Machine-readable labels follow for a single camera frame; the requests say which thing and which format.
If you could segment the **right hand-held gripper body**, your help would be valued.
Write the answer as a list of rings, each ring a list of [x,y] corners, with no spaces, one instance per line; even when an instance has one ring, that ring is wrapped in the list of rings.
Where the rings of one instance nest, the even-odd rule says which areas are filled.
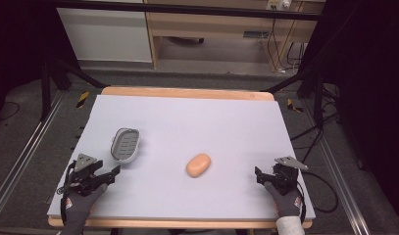
[[[306,164],[300,163],[293,157],[282,157],[274,160],[282,165],[281,173],[274,174],[274,188],[281,195],[285,195],[297,187],[297,178],[300,170],[308,170]]]

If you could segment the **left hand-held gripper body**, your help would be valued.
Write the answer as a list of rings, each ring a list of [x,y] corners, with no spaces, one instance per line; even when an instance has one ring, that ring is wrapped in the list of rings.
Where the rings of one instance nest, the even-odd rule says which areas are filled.
[[[70,174],[67,184],[68,195],[76,193],[86,197],[97,189],[100,189],[102,192],[105,191],[105,185],[98,183],[95,172],[89,171],[89,167],[97,161],[97,159],[85,154],[79,154],[77,156],[74,163],[74,170]]]

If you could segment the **grey soap dish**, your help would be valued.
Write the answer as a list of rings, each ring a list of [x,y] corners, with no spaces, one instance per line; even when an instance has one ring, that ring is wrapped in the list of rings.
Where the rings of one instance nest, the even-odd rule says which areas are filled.
[[[120,128],[113,139],[111,156],[119,163],[130,163],[136,158],[140,132],[133,128]]]

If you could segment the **orange bread roll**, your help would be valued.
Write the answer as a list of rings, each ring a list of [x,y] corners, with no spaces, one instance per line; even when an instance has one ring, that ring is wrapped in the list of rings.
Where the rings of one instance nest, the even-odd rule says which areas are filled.
[[[185,170],[189,176],[198,177],[208,169],[211,162],[212,160],[208,155],[199,154],[189,161]]]

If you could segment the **person's right hand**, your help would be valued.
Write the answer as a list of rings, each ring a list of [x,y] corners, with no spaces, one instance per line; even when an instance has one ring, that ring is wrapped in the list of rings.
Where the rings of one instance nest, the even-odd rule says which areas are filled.
[[[279,217],[300,216],[302,199],[296,189],[293,189],[285,195],[281,195],[271,182],[266,182],[264,187],[272,195]]]

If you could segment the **person's left hand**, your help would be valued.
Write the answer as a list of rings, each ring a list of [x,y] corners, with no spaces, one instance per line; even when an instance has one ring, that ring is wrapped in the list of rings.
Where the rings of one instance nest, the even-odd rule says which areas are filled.
[[[63,229],[57,235],[82,235],[85,222],[91,213],[93,205],[107,189],[108,185],[102,184],[85,197],[75,192],[70,193],[61,204],[66,221]]]

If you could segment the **yellow black floor tape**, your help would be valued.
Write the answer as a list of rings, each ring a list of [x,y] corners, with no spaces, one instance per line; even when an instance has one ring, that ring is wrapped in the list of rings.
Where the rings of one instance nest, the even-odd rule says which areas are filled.
[[[297,113],[304,113],[303,108],[295,107],[291,99],[287,99],[287,109]]]
[[[84,102],[86,101],[88,95],[89,95],[89,91],[82,92],[75,107],[81,108],[83,106]]]

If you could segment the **white cabinet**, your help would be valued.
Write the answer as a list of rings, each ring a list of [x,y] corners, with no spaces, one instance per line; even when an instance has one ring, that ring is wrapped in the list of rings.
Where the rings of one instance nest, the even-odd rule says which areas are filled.
[[[80,61],[151,63],[143,13],[58,8]]]

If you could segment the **wooden desk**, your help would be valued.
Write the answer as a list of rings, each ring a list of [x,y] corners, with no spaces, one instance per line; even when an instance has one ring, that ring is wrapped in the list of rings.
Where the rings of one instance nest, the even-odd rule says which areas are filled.
[[[326,0],[143,0],[147,4],[186,5],[263,12],[285,11],[291,13],[319,14]],[[232,16],[186,15],[173,13],[148,13],[150,35],[180,38],[257,39],[273,71],[285,67],[285,54],[292,43],[310,41],[314,21],[261,19]]]

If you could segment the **metal floor rail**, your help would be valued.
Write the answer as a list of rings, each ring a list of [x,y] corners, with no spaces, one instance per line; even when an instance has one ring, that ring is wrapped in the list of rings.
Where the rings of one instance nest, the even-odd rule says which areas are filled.
[[[371,231],[358,207],[358,204],[350,190],[347,181],[343,177],[343,174],[337,165],[334,155],[324,137],[320,140],[320,147],[323,152],[323,159],[328,169],[330,177],[334,186],[338,198],[344,208],[347,218],[351,224],[351,227],[355,235],[372,235]]]
[[[49,101],[49,111],[47,112],[45,118],[42,119],[33,130],[33,133],[28,138],[13,167],[3,181],[2,186],[0,187],[0,214],[10,199],[54,116],[58,113],[66,94],[66,91],[57,91],[54,100]]]

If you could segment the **black metal frame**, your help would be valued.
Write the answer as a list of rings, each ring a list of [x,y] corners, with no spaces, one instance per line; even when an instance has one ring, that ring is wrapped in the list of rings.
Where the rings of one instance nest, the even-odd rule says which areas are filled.
[[[261,19],[281,19],[281,20],[302,20],[318,22],[323,18],[322,14],[309,13],[291,13],[285,11],[269,10],[263,12],[261,10],[239,10],[235,8],[214,8],[201,6],[186,6],[168,4],[147,4],[143,0],[35,0],[37,3],[55,11],[58,8],[64,9],[83,9],[83,10],[102,10],[102,11],[122,11],[143,13],[145,15],[146,24],[148,13],[173,13],[186,15],[209,15],[209,16],[232,16],[245,18],[261,18]],[[155,38],[150,35],[147,24],[147,31],[150,42],[151,58],[150,64],[156,65],[158,59],[157,46],[155,45]]]

